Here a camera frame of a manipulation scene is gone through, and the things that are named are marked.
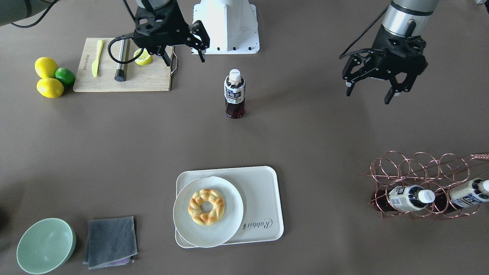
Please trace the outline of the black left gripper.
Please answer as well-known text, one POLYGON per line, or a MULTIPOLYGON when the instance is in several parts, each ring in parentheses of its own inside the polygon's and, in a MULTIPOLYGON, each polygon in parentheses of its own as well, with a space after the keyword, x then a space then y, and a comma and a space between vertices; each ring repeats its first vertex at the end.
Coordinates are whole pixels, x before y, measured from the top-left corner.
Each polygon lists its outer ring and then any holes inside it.
POLYGON ((423 56, 425 47, 421 36, 396 36, 381 26, 371 48, 342 54, 343 58, 349 57, 342 72, 347 96, 356 83, 367 77, 390 81, 391 87, 384 98, 386 105, 396 93, 409 92, 428 65, 423 56))

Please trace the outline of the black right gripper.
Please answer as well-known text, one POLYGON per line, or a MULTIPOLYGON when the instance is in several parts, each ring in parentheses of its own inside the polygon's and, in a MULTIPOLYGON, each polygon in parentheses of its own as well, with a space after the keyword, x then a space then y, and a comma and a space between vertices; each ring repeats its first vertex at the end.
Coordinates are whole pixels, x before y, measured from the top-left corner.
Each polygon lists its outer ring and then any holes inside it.
POLYGON ((138 0, 137 4, 133 41, 139 48, 146 48, 149 53, 157 53, 160 48, 160 57, 170 67, 166 48, 187 45, 197 49, 200 60, 205 62, 210 37, 201 20, 191 25, 191 34, 176 0, 138 0))

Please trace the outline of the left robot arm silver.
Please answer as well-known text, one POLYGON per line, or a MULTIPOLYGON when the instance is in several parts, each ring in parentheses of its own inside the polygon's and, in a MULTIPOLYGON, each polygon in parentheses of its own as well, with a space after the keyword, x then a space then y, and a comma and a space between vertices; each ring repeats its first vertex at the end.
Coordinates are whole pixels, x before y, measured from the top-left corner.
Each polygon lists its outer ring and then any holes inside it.
POLYGON ((426 42, 421 34, 437 4, 436 0, 390 2, 382 12, 385 18, 372 47, 344 51, 340 55, 340 58, 349 58, 342 72, 347 96, 356 83, 367 77, 390 81, 385 104, 389 104, 393 96, 412 89, 417 76, 427 67, 423 55, 426 42))

